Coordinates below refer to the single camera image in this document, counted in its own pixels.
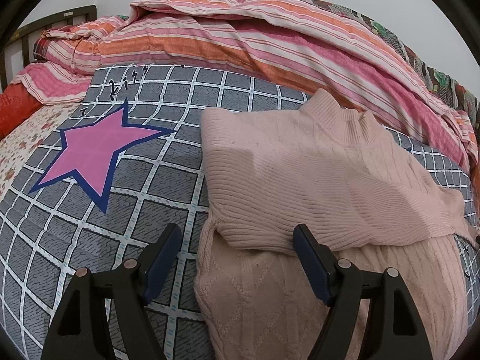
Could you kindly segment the pink knitted sweater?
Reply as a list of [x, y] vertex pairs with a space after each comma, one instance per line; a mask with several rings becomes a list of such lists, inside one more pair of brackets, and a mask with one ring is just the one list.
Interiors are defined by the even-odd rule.
[[305, 224], [362, 270], [396, 268], [435, 359], [467, 333], [456, 237], [472, 242], [463, 195], [377, 122], [326, 91], [301, 108], [202, 113], [208, 219], [194, 291], [218, 359], [306, 359], [326, 319], [292, 244]]

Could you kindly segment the pink orange striped quilt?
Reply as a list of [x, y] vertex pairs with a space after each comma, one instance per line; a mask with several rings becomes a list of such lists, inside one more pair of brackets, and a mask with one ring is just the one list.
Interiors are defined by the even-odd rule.
[[228, 70], [312, 94], [428, 144], [479, 183], [479, 100], [377, 21], [320, 0], [135, 0], [129, 16], [44, 30], [13, 79], [45, 105], [78, 102], [99, 68]]

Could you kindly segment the grey checked bed cover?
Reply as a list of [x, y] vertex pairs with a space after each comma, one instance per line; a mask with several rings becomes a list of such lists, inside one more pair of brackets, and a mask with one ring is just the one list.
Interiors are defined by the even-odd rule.
[[[39, 359], [59, 295], [72, 270], [95, 272], [136, 258], [170, 222], [184, 246], [147, 314], [170, 359], [213, 359], [208, 328], [194, 295], [195, 258], [207, 218], [201, 169], [200, 114], [294, 110], [307, 95], [249, 76], [199, 67], [98, 69], [85, 99], [10, 175], [1, 200], [1, 328], [22, 359]], [[101, 211], [67, 178], [36, 189], [60, 152], [62, 129], [91, 125], [128, 101], [132, 124], [173, 128], [174, 137], [135, 145], [118, 158], [107, 207]]]

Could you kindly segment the red pillow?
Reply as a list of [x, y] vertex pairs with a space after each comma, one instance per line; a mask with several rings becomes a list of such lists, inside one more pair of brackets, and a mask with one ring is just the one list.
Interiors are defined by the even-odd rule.
[[0, 140], [42, 107], [21, 84], [10, 84], [0, 94]]

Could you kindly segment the floral bed sheet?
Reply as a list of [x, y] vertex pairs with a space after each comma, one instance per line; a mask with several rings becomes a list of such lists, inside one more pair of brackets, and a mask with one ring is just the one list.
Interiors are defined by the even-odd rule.
[[16, 175], [34, 150], [59, 126], [75, 109], [77, 103], [43, 106], [8, 136], [1, 140], [1, 198], [11, 186]]

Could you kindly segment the dark wooden headboard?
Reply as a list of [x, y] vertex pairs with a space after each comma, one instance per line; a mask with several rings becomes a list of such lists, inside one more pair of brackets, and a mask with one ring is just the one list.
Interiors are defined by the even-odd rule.
[[30, 64], [29, 53], [29, 37], [35, 32], [51, 29], [54, 24], [66, 24], [73, 25], [77, 18], [83, 18], [85, 21], [97, 19], [97, 7], [95, 4], [87, 5], [83, 7], [76, 7], [69, 10], [63, 10], [49, 16], [37, 19], [31, 23], [25, 24], [18, 28], [14, 34], [8, 39], [4, 47], [1, 48], [1, 89], [7, 88], [7, 68], [6, 68], [6, 55], [5, 49], [20, 42], [20, 51], [22, 55], [22, 63], [25, 67]]

